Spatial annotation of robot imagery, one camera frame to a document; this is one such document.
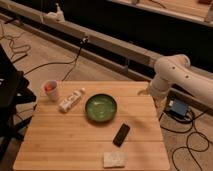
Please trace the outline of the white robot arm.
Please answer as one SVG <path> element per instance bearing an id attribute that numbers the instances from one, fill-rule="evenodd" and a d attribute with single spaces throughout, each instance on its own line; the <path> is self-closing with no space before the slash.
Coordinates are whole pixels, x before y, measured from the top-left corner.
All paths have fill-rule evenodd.
<path id="1" fill-rule="evenodd" d="M 159 103 L 176 84 L 205 105 L 205 112 L 213 116 L 213 79 L 192 71 L 186 55 L 163 56 L 155 61 L 154 71 L 154 78 L 138 94 L 148 94 Z"/>

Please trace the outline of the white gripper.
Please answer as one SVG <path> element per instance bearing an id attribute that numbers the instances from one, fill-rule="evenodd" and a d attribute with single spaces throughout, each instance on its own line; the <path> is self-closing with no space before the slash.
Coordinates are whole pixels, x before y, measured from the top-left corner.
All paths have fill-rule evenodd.
<path id="1" fill-rule="evenodd" d="M 150 95 L 155 100 L 162 100 L 166 97 L 165 91 L 160 91 L 156 87 L 154 87 L 151 83 L 148 84 L 146 89 L 139 90 L 139 95 Z"/>

